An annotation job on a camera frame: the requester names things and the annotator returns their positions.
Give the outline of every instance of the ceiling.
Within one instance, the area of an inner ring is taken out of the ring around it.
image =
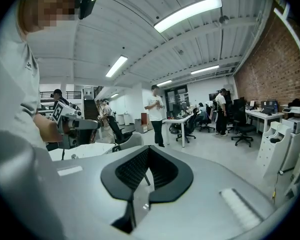
[[[174,83],[228,76],[249,48],[266,0],[222,0],[222,8],[159,33],[154,24],[200,0],[97,0],[90,16],[32,34],[40,83],[131,88],[140,81]],[[220,16],[229,18],[220,24]],[[120,55],[126,63],[106,73]],[[219,64],[218,69],[190,72]]]

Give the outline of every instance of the black pants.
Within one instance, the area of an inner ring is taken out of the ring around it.
[[[216,121],[215,131],[224,135],[227,128],[227,118],[222,110],[218,111],[218,120]]]
[[[154,129],[154,142],[158,143],[159,146],[164,145],[164,139],[162,138],[162,121],[151,121]]]

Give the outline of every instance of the staircase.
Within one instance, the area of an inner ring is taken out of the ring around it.
[[[93,99],[92,100],[87,99],[83,102],[83,105],[84,105],[84,119],[97,120],[99,113],[95,101]]]

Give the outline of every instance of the man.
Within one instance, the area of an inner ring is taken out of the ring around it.
[[[215,110],[218,113],[218,118],[215,126],[215,134],[220,134],[220,136],[227,136],[226,128],[227,128],[227,113],[226,113],[226,99],[227,90],[222,88],[219,91],[219,94],[215,97],[216,107]],[[212,118],[214,110],[211,109],[210,119]]]
[[[0,25],[0,86],[8,88],[0,95],[0,130],[23,137],[34,148],[46,149],[44,142],[60,142],[62,136],[54,121],[38,113],[39,67],[27,36],[70,18],[75,1],[17,0]]]
[[[70,105],[70,103],[64,97],[62,97],[62,91],[60,89],[55,89],[54,90],[53,99],[55,100],[54,105],[53,105],[53,109],[56,108],[56,105],[58,104],[58,102],[62,102],[64,104],[66,104],[67,106]]]
[[[151,87],[152,95],[150,95],[145,103],[144,109],[149,111],[149,119],[152,123],[154,129],[154,142],[159,145],[159,147],[164,146],[164,139],[162,137],[162,115],[161,109],[164,107],[161,97],[159,94],[159,87],[157,85],[152,85]]]
[[[98,119],[103,121],[104,138],[106,139],[107,143],[113,144],[115,143],[115,136],[108,123],[108,116],[112,116],[112,110],[107,99],[101,100],[100,103],[103,106],[103,116],[99,116]]]

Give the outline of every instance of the fluorescent light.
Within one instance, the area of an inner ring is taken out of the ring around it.
[[[207,67],[207,68],[203,68],[203,69],[199,69],[199,70],[196,70],[196,71],[192,71],[191,75],[196,74],[196,73],[200,73],[200,72],[203,72],[203,71],[218,69],[218,68],[219,68],[219,65],[211,66],[211,67]]]
[[[171,80],[168,80],[168,81],[165,81],[165,82],[158,83],[157,86],[163,86],[163,85],[171,83],[171,82],[172,82]]]
[[[112,68],[110,68],[109,72],[105,75],[106,77],[110,78],[113,76],[113,74],[123,65],[123,63],[126,62],[128,58],[125,56],[120,56],[120,58],[114,63]]]
[[[158,23],[154,24],[154,28],[159,32],[163,32],[166,29],[172,27],[173,25],[200,13],[210,11],[216,8],[222,7],[221,0],[202,0],[190,4],[184,8],[177,10],[170,16],[165,17]]]

